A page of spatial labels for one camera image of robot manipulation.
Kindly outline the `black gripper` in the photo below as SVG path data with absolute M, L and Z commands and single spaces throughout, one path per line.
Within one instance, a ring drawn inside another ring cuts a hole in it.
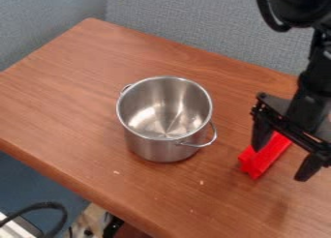
M 291 100 L 266 92 L 256 95 L 251 109 L 254 119 L 251 145 L 259 152 L 279 132 L 310 151 L 295 174 L 295 180 L 307 182 L 315 173 L 331 165 L 331 76 L 303 72 Z

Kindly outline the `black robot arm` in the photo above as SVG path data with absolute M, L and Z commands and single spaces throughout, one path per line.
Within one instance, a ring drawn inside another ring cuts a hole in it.
M 266 92 L 251 109 L 251 145 L 259 151 L 272 133 L 283 134 L 308 151 L 295 174 L 306 182 L 331 166 L 331 0 L 256 0 L 262 17 L 276 32 L 294 28 L 314 30 L 310 62 L 298 78 L 290 100 Z

